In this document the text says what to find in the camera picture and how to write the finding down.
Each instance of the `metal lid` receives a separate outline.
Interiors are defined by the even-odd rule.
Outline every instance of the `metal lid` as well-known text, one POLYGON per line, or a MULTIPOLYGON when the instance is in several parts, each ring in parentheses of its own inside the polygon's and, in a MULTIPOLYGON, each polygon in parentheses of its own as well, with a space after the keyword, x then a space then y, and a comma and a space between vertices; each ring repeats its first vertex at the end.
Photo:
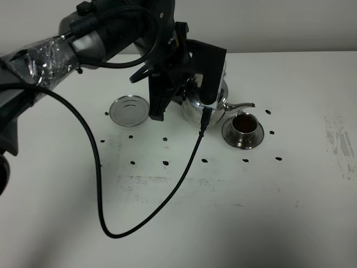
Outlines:
POLYGON ((109 114, 114 123, 123 127, 133 127, 148 118, 149 104, 142 97, 127 95, 113 102, 109 114))

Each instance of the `black cable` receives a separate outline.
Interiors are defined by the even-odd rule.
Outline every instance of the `black cable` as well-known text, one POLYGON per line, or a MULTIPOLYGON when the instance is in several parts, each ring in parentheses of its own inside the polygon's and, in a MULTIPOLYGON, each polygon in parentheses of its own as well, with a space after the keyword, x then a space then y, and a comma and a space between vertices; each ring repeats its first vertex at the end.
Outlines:
POLYGON ((148 62, 147 64, 145 64, 144 66, 142 66, 139 70, 137 70, 131 77, 130 77, 130 82, 132 83, 136 83, 139 82, 140 80, 147 78, 149 75, 153 74, 153 73, 145 73, 149 68, 151 68, 152 66, 154 66, 155 63, 158 63, 159 61, 164 61, 166 59, 168 59, 169 57, 171 57, 177 50, 177 46, 175 46, 175 48, 170 52, 170 54, 168 54, 167 56, 161 58, 160 60, 151 60, 150 62, 148 62))
POLYGON ((10 89, 23 89, 23 90, 32 90, 35 92, 41 92, 46 95, 49 95, 62 103, 65 107, 67 107, 73 115, 79 120, 79 122, 82 124, 84 127, 85 132, 88 135, 91 147, 93 149, 93 154, 94 154, 94 160, 95 160, 95 172, 97 175, 97 196, 98 196, 98 214, 99 214, 99 222, 100 225, 104 231, 104 233, 109 236, 110 238, 122 238, 125 236, 128 236, 132 234, 133 232, 139 230, 141 227, 143 227, 146 223, 148 223, 173 197, 173 195, 177 192, 179 187, 181 186, 182 182, 185 180, 185 177, 187 173, 189 172, 189 169, 192 165, 192 162, 194 160, 194 157, 196 155, 196 152, 199 148, 200 142, 204 136, 204 132, 208 126, 208 123, 210 121, 211 117, 211 109, 210 108, 204 108, 202 119, 201 119, 201 131, 199 134, 199 138, 197 139, 197 143, 195 145, 195 148, 191 154, 189 163, 187 164, 187 167, 181 177, 181 179, 178 181, 177 185, 175 188, 172 190, 172 192, 169 194, 169 196, 158 206, 157 209, 153 213, 149 215, 143 222, 135 226, 134 228, 130 229, 127 232, 121 233, 121 234, 113 234, 111 233, 107 226, 105 225, 105 220, 104 220, 104 215, 103 215, 103 196, 102 196, 102 172, 100 170, 100 158, 99 158, 99 152, 97 148, 97 144, 95 143, 95 138, 93 136, 92 131, 90 130, 90 127, 88 126, 87 122, 84 120, 84 118, 80 115, 80 113, 68 102, 66 101, 63 97, 59 96, 58 94, 43 88, 39 87, 36 85, 29 85, 29 84, 23 84, 23 83, 13 83, 13 84, 2 84, 0 85, 0 92, 5 91, 5 90, 10 90, 10 89))
POLYGON ((95 61, 91 59, 79 59, 81 64, 86 64, 86 65, 91 65, 91 66, 96 66, 96 67, 102 67, 102 68, 111 68, 111 69, 124 69, 124 68, 130 68, 137 66, 146 60, 148 60, 152 54, 155 52, 155 50, 158 48, 158 45, 160 43, 160 38, 161 38, 161 24, 159 19, 155 16, 153 12, 148 10, 147 8, 140 7, 140 6, 126 6, 126 7, 120 7, 120 8, 114 8, 111 10, 108 10, 102 14, 98 14, 97 18, 99 21, 103 21, 107 18, 117 16, 121 13, 125 12, 140 12, 148 17, 150 17, 156 26, 156 38, 155 41, 149 50, 148 53, 146 53, 144 56, 142 56, 140 59, 130 61, 128 63, 103 63, 101 61, 95 61))

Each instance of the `white tabletop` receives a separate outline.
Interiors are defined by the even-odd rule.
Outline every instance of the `white tabletop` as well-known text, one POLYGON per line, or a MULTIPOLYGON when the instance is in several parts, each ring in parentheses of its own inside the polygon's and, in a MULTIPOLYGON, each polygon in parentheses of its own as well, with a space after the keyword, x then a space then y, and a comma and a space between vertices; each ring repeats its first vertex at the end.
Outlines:
MULTIPOLYGON (((99 225, 94 158, 80 123, 50 97, 21 116, 20 154, 7 154, 12 174, 0 197, 1 268, 356 267, 357 52, 226 60, 229 102, 257 105, 246 111, 263 125, 263 143, 239 151, 223 140, 221 123, 210 128, 177 194, 121 240, 99 225)), ((134 128, 104 114, 125 94, 148 100, 146 80, 129 82, 137 69, 84 70, 56 88, 94 132, 114 233, 166 198, 198 136, 175 103, 164 122, 134 128)))

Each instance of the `cable connector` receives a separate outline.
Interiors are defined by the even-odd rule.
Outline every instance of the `cable connector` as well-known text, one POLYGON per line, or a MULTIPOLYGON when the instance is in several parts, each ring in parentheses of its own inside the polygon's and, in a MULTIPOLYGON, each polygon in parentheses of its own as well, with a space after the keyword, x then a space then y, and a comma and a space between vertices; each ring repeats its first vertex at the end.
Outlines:
POLYGON ((212 108, 209 107, 203 108, 203 113, 201 117, 201 131, 200 131, 200 135, 202 136, 203 133, 206 131, 208 124, 210 123, 211 114, 212 114, 212 108))

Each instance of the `metal cup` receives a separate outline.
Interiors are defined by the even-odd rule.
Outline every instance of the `metal cup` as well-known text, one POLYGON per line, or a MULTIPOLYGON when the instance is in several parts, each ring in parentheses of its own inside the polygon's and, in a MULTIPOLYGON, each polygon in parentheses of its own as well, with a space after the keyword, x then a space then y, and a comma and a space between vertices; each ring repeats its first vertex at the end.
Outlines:
POLYGON ((252 114, 238 113, 224 123, 222 136, 230 146, 249 150, 262 143, 264 129, 252 114))

